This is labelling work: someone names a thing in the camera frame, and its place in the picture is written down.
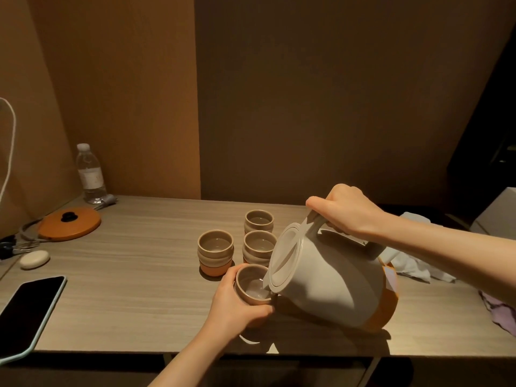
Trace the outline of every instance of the white cloth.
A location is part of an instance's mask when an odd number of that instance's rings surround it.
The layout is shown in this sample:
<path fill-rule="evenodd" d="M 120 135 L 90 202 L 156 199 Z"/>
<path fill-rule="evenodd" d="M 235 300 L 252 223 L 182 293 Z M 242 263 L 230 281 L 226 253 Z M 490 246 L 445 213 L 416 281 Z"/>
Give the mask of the white cloth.
<path fill-rule="evenodd" d="M 423 223 L 430 223 L 426 217 L 420 216 L 410 212 L 405 212 L 401 217 L 405 217 L 412 221 L 419 221 Z M 385 264 L 392 263 L 394 269 L 398 274 L 407 275 L 421 279 L 426 282 L 430 282 L 430 277 L 437 278 L 446 282 L 453 282 L 455 277 L 452 275 L 439 270 L 437 267 L 431 266 L 426 262 L 423 262 L 415 256 L 405 254 L 404 252 L 396 249 L 387 247 L 381 254 L 380 258 Z"/>

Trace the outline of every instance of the wooden wall panel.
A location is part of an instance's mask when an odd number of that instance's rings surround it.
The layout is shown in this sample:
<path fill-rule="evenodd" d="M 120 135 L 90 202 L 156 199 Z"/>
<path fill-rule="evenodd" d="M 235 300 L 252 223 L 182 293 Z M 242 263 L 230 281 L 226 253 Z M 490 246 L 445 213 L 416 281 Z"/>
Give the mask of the wooden wall panel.
<path fill-rule="evenodd" d="M 80 182 L 26 0 L 0 0 L 0 96 L 18 119 L 13 167 L 0 206 L 0 237 L 80 193 Z M 12 118 L 0 102 L 0 187 Z"/>
<path fill-rule="evenodd" d="M 29 0 L 72 148 L 108 191 L 200 197 L 194 0 Z"/>
<path fill-rule="evenodd" d="M 440 205 L 516 0 L 196 0 L 202 197 Z"/>

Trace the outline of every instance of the phone screen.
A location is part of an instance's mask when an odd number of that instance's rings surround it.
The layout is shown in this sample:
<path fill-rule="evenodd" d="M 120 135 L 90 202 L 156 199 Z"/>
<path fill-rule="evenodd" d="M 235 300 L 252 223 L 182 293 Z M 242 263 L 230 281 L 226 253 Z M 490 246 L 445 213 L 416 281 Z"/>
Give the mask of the phone screen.
<path fill-rule="evenodd" d="M 22 284 L 0 314 L 0 359 L 29 349 L 65 277 Z"/>

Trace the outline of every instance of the cup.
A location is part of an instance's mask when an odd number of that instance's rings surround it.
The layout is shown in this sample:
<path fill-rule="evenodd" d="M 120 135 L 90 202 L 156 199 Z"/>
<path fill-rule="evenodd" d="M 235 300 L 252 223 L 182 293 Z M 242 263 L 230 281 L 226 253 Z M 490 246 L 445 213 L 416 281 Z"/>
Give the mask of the cup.
<path fill-rule="evenodd" d="M 250 306 L 273 304 L 276 295 L 263 289 L 263 277 L 268 269 L 262 265 L 247 265 L 236 273 L 235 291 L 244 302 Z M 248 327 L 260 327 L 267 317 L 253 320 Z"/>
<path fill-rule="evenodd" d="M 267 231 L 248 232 L 243 237 L 243 261 L 268 267 L 277 241 L 278 239 Z"/>
<path fill-rule="evenodd" d="M 204 274 L 218 277 L 225 274 L 233 261 L 233 236 L 229 232 L 211 230 L 197 240 L 197 257 Z"/>
<path fill-rule="evenodd" d="M 251 231 L 272 232 L 274 228 L 274 216 L 266 210 L 250 210 L 243 221 L 243 230 L 247 234 Z"/>

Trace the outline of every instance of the table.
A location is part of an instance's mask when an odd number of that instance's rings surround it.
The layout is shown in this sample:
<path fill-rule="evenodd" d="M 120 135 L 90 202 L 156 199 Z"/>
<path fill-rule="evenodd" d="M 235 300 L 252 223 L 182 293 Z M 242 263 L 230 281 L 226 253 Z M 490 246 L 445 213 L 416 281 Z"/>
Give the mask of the table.
<path fill-rule="evenodd" d="M 216 228 L 230 232 L 238 264 L 243 218 L 255 208 L 274 215 L 276 235 L 307 212 L 303 206 L 120 196 L 101 211 L 102 224 L 91 234 L 41 246 L 52 258 L 45 266 L 23 271 L 15 264 L 0 279 L 0 309 L 22 282 L 62 274 L 68 284 L 36 350 L 178 352 L 201 328 L 218 285 L 199 272 L 198 236 Z M 398 308 L 378 335 L 327 324 L 284 300 L 262 329 L 243 334 L 254 344 L 236 338 L 227 352 L 516 357 L 516 339 L 491 322 L 471 286 L 405 277 L 399 284 Z"/>

